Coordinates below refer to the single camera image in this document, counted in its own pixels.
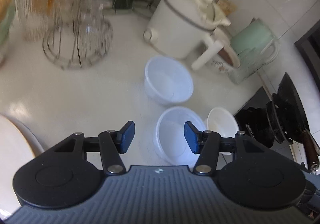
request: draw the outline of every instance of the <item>white kitchen countertop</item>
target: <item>white kitchen countertop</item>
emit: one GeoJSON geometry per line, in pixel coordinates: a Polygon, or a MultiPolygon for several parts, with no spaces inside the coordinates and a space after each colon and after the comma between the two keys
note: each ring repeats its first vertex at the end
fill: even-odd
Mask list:
{"type": "MultiPolygon", "coordinates": [[[[45,149],[74,132],[97,136],[132,120],[135,137],[121,155],[126,168],[164,165],[153,150],[152,137],[166,108],[148,98],[143,88],[144,66],[158,55],[142,39],[147,21],[134,14],[111,16],[110,21],[114,38],[105,59],[88,69],[63,71],[47,60],[41,41],[22,39],[16,19],[10,30],[10,54],[0,68],[0,111],[23,122],[45,149]]],[[[194,93],[182,106],[203,120],[217,106],[236,113],[262,86],[258,75],[239,86],[207,68],[191,75],[194,93]]],[[[98,153],[88,155],[88,160],[101,168],[98,153]]]]}

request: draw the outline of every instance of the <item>black stove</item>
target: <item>black stove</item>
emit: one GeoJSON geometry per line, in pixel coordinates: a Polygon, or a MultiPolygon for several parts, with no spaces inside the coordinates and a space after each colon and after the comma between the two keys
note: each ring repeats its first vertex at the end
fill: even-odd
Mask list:
{"type": "Polygon", "coordinates": [[[296,141],[303,144],[308,169],[317,171],[319,168],[320,148],[309,132],[301,100],[287,73],[271,100],[261,88],[235,118],[242,131],[268,148],[274,143],[289,146],[296,141]]]}

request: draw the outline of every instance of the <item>white rice cooker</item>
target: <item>white rice cooker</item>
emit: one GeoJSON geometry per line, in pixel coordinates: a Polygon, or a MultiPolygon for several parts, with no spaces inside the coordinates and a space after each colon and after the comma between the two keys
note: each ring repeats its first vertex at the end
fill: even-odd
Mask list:
{"type": "Polygon", "coordinates": [[[208,49],[198,59],[204,64],[223,48],[212,36],[218,25],[228,26],[230,21],[213,0],[161,0],[144,39],[177,59],[186,58],[203,42],[208,49]]]}

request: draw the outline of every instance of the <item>wire rack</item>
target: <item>wire rack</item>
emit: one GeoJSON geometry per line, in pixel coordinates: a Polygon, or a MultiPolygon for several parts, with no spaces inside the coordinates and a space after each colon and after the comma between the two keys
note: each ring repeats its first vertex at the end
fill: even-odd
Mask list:
{"type": "Polygon", "coordinates": [[[95,65],[108,54],[112,43],[110,22],[98,11],[83,12],[83,1],[78,2],[75,18],[72,12],[63,16],[57,9],[53,26],[43,39],[44,54],[63,70],[95,65]]]}

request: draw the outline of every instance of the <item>white plastic bowl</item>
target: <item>white plastic bowl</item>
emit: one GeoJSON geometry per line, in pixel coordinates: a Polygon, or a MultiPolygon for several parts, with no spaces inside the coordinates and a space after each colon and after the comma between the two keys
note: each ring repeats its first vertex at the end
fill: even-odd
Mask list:
{"type": "Polygon", "coordinates": [[[213,108],[207,118],[207,129],[217,132],[221,137],[233,137],[239,131],[234,116],[222,107],[213,108]]]}
{"type": "Polygon", "coordinates": [[[144,88],[147,95],[162,105],[186,102],[193,93],[188,70],[175,59],[156,56],[145,67],[144,88]]]}
{"type": "Polygon", "coordinates": [[[184,137],[184,124],[191,121],[199,130],[206,130],[202,119],[185,107],[172,107],[158,119],[154,145],[156,153],[172,165],[193,167],[199,158],[191,152],[184,137]]]}

